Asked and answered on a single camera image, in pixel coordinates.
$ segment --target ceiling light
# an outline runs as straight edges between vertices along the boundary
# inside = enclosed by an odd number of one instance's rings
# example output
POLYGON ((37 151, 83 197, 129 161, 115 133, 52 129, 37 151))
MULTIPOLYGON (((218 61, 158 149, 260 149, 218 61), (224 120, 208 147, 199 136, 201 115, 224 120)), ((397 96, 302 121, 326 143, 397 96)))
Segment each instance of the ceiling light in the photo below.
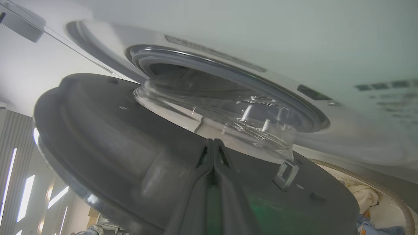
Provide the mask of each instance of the ceiling light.
POLYGON ((1 201, 0 226, 1 226, 1 221, 3 219, 4 205, 6 203, 7 192, 8 192, 8 189, 9 189, 10 178, 12 176, 13 164, 15 162, 15 157, 16 157, 17 150, 18 150, 17 148, 13 149, 12 160, 10 161, 10 166, 9 166, 9 173, 7 174, 7 180, 6 180, 6 186, 4 188, 3 200, 1 201))
POLYGON ((68 209, 68 207, 65 208, 64 218, 62 218, 62 224, 61 224, 61 228, 59 230, 59 235, 61 235, 62 227, 64 226, 65 216, 67 215, 67 209, 68 209))
POLYGON ((68 188, 69 188, 69 186, 67 186, 66 188, 64 188, 58 195, 56 195, 51 201, 49 201, 48 209, 52 205, 54 205, 55 202, 57 202, 60 198, 62 198, 62 196, 64 196, 68 192, 68 188))
POLYGON ((34 180, 35 180, 35 175, 32 175, 31 177, 26 179, 25 189, 23 190, 22 202, 20 203, 18 220, 16 222, 19 222, 26 215, 26 210, 28 208, 29 197, 31 196, 31 191, 32 191, 34 180))
POLYGON ((39 131, 37 128, 33 130, 33 139, 35 140, 36 145, 38 145, 38 139, 39 139, 39 131))

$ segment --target striped wall panel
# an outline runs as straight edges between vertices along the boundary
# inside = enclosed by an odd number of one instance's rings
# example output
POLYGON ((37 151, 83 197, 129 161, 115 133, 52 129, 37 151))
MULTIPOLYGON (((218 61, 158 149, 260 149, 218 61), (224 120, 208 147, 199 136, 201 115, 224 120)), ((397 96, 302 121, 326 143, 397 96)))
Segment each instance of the striped wall panel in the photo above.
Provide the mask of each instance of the striped wall panel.
POLYGON ((13 174, 10 178, 8 197, 4 205, 0 234, 14 234, 14 228, 20 207, 26 174, 35 147, 33 141, 32 118, 7 110, 1 111, 4 118, 0 135, 0 197, 3 198, 7 174, 14 148, 17 148, 13 174))

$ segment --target blue fabric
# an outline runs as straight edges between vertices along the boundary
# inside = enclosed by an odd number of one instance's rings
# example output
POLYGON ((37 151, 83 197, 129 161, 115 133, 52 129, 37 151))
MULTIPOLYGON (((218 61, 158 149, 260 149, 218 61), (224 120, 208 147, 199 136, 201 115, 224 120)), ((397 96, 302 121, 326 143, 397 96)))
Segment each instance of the blue fabric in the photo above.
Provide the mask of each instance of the blue fabric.
POLYGON ((361 234, 362 229, 366 231, 366 235, 405 235, 405 229, 402 226, 376 229, 375 225, 370 222, 370 217, 360 215, 357 219, 359 234, 361 234))

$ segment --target clothing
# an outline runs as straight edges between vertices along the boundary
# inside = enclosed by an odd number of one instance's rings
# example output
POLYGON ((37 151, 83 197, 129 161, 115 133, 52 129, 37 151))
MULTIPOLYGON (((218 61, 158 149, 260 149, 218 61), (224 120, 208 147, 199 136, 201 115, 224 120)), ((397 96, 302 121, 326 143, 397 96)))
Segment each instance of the clothing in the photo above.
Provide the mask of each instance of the clothing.
POLYGON ((377 204, 377 192, 371 187, 361 184, 348 186, 347 188, 356 198, 360 207, 360 214, 363 214, 369 207, 377 204))
POLYGON ((389 228, 375 228, 370 222, 370 217, 360 215, 357 220, 357 230, 359 235, 405 235, 405 229, 402 226, 394 226, 389 228))

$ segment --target white fabric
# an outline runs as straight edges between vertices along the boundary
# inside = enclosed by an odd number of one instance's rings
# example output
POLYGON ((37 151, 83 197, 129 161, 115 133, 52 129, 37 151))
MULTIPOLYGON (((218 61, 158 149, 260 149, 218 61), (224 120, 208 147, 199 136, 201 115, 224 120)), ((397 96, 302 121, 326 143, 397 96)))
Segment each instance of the white fabric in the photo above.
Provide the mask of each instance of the white fabric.
POLYGON ((348 186, 348 190, 354 195, 363 214, 370 206, 377 204, 377 192, 367 185, 348 186))

